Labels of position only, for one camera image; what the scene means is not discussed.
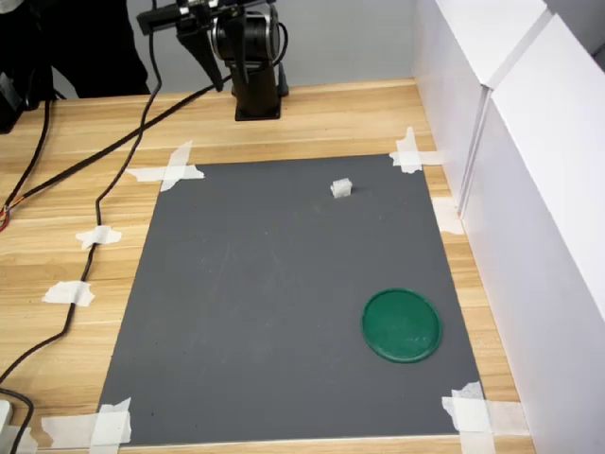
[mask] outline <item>red wire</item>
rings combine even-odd
[[[0,224],[0,233],[4,229],[9,227],[9,222],[10,222],[10,211],[7,211],[7,213],[5,214],[4,220],[2,221],[2,224]]]

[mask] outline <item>wooden tabletop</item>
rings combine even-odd
[[[183,97],[159,96],[150,115]],[[146,102],[146,96],[56,102],[42,159],[25,190],[135,129]],[[293,89],[277,122],[238,123],[233,114],[229,94],[204,96],[147,131],[130,166],[165,166],[170,153],[188,140],[193,140],[189,159],[193,164],[386,154],[396,150],[395,141],[405,136],[409,126],[416,132],[420,151],[435,150],[413,80]],[[11,134],[0,136],[0,197],[8,195],[26,168],[42,122],[43,109],[25,113]],[[0,370],[61,330],[68,306],[42,303],[42,297],[59,281],[79,279],[87,253],[76,234],[95,227],[95,198],[122,165],[128,149],[130,144],[23,202],[0,234]],[[432,197],[450,195],[440,166],[425,167],[424,173]],[[123,236],[96,252],[89,274],[95,299],[89,307],[77,308],[66,338],[28,358],[3,384],[34,401],[32,433],[41,448],[51,443],[42,431],[42,417],[96,412],[159,185],[137,183],[126,174],[103,201],[104,223]],[[490,400],[518,402],[468,240],[447,233],[441,236],[485,394]],[[13,425],[25,416],[23,406],[16,408]],[[496,447],[501,453],[534,452],[528,437],[498,437]],[[441,436],[179,448],[124,445],[121,450],[449,454],[460,452],[460,444],[458,436]]]

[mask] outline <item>person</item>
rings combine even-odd
[[[51,96],[57,69],[79,97],[148,95],[126,0],[0,0],[0,72]]]

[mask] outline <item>green plastic lid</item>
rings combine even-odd
[[[370,348],[393,362],[428,358],[441,340],[441,320],[435,307],[405,288],[372,296],[363,311],[361,328]]]

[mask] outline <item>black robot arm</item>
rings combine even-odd
[[[276,86],[273,62],[280,47],[275,0],[178,0],[137,17],[145,35],[169,27],[201,65],[218,91],[223,80],[216,58],[225,61],[237,97],[236,120],[274,119],[288,93],[284,68]],[[265,11],[251,10],[264,6]]]

